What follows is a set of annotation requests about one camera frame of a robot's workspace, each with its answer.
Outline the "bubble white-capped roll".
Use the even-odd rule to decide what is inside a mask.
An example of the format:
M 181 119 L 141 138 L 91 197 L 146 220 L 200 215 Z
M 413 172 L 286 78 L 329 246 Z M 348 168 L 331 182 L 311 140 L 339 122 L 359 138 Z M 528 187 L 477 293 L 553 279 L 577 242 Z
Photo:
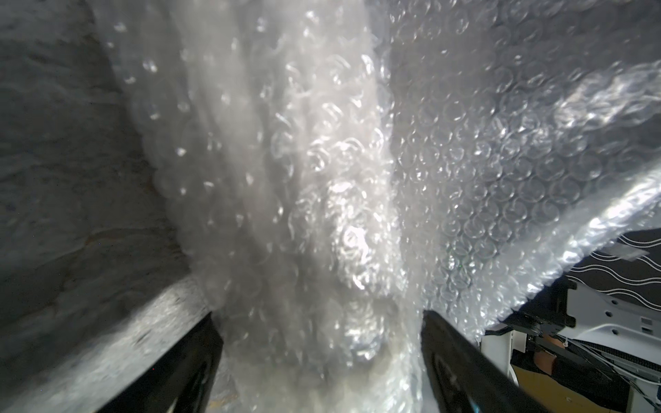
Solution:
M 250 412 L 417 412 L 383 1 L 93 1 Z

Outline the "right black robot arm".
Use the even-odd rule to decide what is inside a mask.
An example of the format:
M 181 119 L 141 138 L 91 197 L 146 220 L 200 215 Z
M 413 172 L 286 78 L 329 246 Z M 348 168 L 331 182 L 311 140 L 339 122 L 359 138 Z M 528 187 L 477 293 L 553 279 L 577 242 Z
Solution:
M 481 350 L 514 374 L 514 349 L 542 348 L 630 386 L 628 412 L 660 410 L 660 314 L 561 278 L 487 331 Z

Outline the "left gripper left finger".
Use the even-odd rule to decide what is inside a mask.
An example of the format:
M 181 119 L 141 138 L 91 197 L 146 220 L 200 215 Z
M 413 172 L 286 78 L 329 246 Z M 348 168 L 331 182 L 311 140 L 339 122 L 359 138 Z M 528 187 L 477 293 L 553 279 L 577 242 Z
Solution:
M 223 341 L 207 314 L 135 382 L 99 411 L 201 413 L 207 410 Z

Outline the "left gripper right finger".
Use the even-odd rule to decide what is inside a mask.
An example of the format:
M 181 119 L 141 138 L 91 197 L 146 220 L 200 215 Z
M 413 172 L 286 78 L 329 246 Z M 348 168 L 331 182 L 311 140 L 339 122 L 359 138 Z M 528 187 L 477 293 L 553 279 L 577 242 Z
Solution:
M 546 412 L 435 311 L 423 313 L 422 353 L 440 412 Z

